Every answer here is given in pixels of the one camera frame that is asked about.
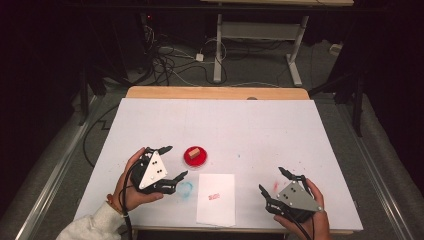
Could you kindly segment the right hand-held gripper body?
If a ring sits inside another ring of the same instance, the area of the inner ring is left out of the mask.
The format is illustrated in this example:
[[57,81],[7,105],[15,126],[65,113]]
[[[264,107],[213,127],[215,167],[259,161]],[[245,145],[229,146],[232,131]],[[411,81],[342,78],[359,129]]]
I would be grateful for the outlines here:
[[292,223],[304,223],[322,207],[314,200],[306,186],[292,180],[275,198],[266,202],[266,210],[281,215]]

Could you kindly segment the person's left hand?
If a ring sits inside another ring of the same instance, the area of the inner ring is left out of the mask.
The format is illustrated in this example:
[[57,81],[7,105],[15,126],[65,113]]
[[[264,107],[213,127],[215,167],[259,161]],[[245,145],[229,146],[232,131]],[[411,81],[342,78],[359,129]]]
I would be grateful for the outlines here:
[[141,204],[151,203],[164,197],[162,193],[143,194],[126,184],[126,176],[133,164],[143,155],[145,148],[139,149],[127,162],[123,173],[118,179],[114,193],[112,194],[112,203],[121,212],[122,205],[126,206],[128,211],[136,209]]

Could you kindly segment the person's right hand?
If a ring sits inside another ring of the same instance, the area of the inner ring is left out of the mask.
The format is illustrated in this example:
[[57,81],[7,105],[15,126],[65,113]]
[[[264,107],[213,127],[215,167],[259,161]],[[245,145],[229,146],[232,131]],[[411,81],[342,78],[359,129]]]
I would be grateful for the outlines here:
[[[328,215],[325,211],[324,197],[321,191],[310,179],[306,179],[306,183],[314,196],[314,200],[322,207],[322,210],[316,212],[311,218],[305,221],[302,224],[302,227],[311,240],[332,240]],[[304,233],[294,223],[290,222],[283,216],[275,215],[274,220],[291,233],[294,233],[300,240],[308,240]]]

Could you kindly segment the white paper sheet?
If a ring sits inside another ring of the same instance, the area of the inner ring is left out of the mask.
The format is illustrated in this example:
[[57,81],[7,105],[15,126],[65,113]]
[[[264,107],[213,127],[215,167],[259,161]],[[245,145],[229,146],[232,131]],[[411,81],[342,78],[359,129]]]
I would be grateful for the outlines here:
[[196,222],[220,227],[235,225],[235,176],[200,174]]

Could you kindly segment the red round ink pad dish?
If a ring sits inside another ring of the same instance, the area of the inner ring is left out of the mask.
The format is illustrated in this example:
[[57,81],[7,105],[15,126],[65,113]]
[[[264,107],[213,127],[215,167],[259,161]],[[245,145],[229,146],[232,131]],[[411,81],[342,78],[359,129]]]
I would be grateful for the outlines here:
[[[195,157],[194,159],[190,159],[189,156],[188,156],[188,152],[190,150],[192,150],[193,148],[199,148],[200,154],[197,157]],[[191,146],[184,152],[183,158],[184,158],[184,162],[188,166],[190,166],[190,167],[200,167],[200,166],[202,166],[206,163],[207,152],[206,152],[205,149],[203,149],[200,146]]]

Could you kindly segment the metal floor rail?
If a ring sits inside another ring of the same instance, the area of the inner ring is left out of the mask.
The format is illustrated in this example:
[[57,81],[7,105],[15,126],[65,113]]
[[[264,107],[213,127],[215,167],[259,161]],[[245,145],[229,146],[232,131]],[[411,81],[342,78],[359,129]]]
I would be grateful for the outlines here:
[[388,218],[395,235],[398,240],[414,240],[413,234],[410,231],[407,223],[405,222],[400,208],[389,191],[388,186],[384,182],[382,175],[380,174],[377,165],[374,163],[374,159],[371,156],[370,150],[366,147],[362,137],[359,137],[352,127],[351,116],[346,106],[338,105],[338,111],[345,122],[350,135],[353,137],[356,146],[361,152],[361,161],[364,166],[365,172],[368,174],[369,180],[376,192],[376,195],[380,201],[386,217]]
[[44,185],[39,197],[35,201],[26,220],[16,235],[15,240],[32,240],[34,238],[35,233],[43,221],[58,189],[60,188],[63,178],[68,171],[75,149],[86,133],[90,125],[90,121],[96,114],[102,100],[102,97],[93,96],[89,101],[88,115],[83,118],[82,122],[78,124],[76,130],[70,137],[68,137],[69,143],[65,145],[64,153],[58,159],[56,166],[52,170],[52,173]]

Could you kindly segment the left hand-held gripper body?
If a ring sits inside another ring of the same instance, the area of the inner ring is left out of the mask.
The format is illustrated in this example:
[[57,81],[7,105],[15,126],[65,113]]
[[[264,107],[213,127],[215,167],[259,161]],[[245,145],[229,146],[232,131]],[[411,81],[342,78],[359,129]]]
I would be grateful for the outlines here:
[[138,192],[150,194],[159,192],[172,194],[176,186],[169,186],[168,174],[161,159],[162,155],[154,152],[151,148],[146,148],[143,155],[136,162],[131,173],[131,182]]

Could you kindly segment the black metal stand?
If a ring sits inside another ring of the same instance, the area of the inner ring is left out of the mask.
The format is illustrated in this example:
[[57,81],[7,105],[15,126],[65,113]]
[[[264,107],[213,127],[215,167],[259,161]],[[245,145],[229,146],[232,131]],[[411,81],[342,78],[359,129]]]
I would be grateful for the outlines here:
[[89,115],[89,90],[95,96],[104,96],[106,94],[106,87],[103,83],[101,68],[97,65],[83,67],[79,73],[79,81],[81,108],[79,125],[82,126]]
[[364,71],[354,70],[345,73],[334,80],[329,80],[324,84],[314,87],[308,91],[310,97],[335,89],[334,101],[337,104],[345,104],[348,100],[353,103],[352,127],[358,137],[362,137],[361,115],[364,93]]

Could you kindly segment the white board table cover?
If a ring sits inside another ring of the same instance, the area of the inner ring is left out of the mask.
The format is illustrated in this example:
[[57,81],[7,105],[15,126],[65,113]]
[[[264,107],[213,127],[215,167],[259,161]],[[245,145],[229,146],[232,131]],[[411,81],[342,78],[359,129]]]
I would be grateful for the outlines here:
[[[105,202],[128,158],[143,146],[173,146],[162,159],[168,176],[187,171],[171,196],[130,213],[144,229],[202,229],[196,222],[200,174],[235,176],[235,231],[279,232],[258,185],[276,195],[288,185],[278,167],[310,178],[325,196],[334,232],[363,226],[315,103],[311,100],[122,99],[77,209]],[[206,163],[190,167],[184,152],[200,146]]]

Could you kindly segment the wooden table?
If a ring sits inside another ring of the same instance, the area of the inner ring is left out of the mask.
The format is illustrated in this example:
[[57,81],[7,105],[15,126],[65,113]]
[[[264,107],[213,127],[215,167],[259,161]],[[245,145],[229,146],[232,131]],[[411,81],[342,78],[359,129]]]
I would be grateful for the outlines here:
[[[311,100],[303,89],[224,87],[132,87],[129,89],[126,98],[162,100]],[[306,176],[295,175],[295,177],[301,186],[303,186],[301,179]]]

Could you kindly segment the white metal desk frame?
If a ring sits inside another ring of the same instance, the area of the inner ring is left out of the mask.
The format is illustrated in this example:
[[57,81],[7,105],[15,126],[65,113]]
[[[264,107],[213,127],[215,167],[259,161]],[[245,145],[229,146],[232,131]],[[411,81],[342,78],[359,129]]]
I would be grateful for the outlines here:
[[[340,10],[342,7],[351,7],[353,0],[202,0],[211,3],[213,7],[305,7],[307,10],[314,7],[323,7]],[[293,41],[292,51],[285,55],[286,65],[293,84],[296,87],[303,85],[296,66],[296,57],[307,28],[309,14],[304,14],[298,23],[265,23],[259,20],[224,20],[223,14],[217,14],[216,51],[214,57],[214,83],[223,82],[223,60],[227,53],[222,39],[253,39],[253,40],[289,40]]]

